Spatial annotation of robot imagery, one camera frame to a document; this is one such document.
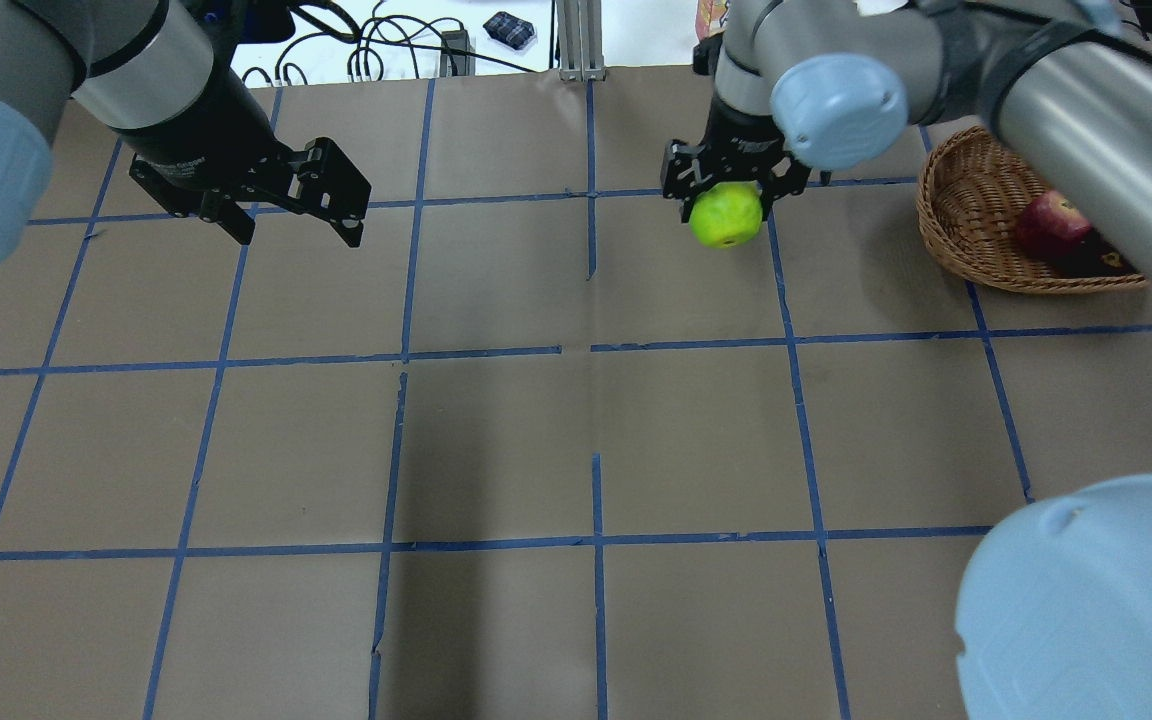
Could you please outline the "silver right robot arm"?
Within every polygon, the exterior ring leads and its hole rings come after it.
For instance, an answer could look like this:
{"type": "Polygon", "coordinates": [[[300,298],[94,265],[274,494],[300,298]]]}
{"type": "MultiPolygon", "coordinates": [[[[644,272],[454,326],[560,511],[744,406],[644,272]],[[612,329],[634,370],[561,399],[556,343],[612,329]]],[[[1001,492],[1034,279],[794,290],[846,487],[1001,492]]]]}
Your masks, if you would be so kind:
{"type": "Polygon", "coordinates": [[[1108,1],[735,1],[694,58],[707,129],[669,143],[660,191],[687,220],[750,182],[767,214],[814,170],[973,115],[1152,281],[1152,54],[1120,32],[1108,1]]]}

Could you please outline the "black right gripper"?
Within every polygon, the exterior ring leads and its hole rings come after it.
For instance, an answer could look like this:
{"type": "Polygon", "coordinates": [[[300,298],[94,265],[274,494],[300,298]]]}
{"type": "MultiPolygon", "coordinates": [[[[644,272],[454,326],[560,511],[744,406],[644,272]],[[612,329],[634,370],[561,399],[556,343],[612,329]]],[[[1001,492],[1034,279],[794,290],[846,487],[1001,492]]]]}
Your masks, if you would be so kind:
{"type": "Polygon", "coordinates": [[[714,96],[702,141],[668,142],[660,168],[660,195],[680,202],[680,220],[689,223],[698,196],[710,188],[753,182],[761,220],[767,222],[776,200],[803,192],[810,177],[812,168],[787,149],[773,118],[746,113],[714,96]]]}

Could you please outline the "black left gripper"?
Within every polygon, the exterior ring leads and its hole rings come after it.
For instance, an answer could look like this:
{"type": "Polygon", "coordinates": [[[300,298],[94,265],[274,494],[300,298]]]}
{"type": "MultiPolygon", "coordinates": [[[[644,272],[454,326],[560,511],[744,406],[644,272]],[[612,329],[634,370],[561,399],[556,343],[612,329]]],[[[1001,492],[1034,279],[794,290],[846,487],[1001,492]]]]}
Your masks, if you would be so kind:
{"type": "Polygon", "coordinates": [[[268,114],[229,67],[212,70],[200,96],[177,118],[126,132],[132,181],[173,217],[218,225],[250,247],[255,219],[242,209],[265,202],[332,225],[361,249],[372,185],[328,137],[302,149],[275,136],[268,114]]]}

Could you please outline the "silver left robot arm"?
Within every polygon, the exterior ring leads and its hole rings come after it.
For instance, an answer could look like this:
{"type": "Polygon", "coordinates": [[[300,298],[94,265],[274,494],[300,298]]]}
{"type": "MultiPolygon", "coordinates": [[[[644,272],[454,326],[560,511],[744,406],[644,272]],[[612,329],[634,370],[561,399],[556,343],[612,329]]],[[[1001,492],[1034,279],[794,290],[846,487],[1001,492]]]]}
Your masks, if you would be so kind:
{"type": "Polygon", "coordinates": [[[247,202],[329,223],[361,247],[371,185],[338,143],[278,141],[232,69],[242,44],[285,41],[311,1],[0,1],[0,262],[52,177],[78,103],[132,151],[132,181],[173,217],[247,245],[247,202]]]}

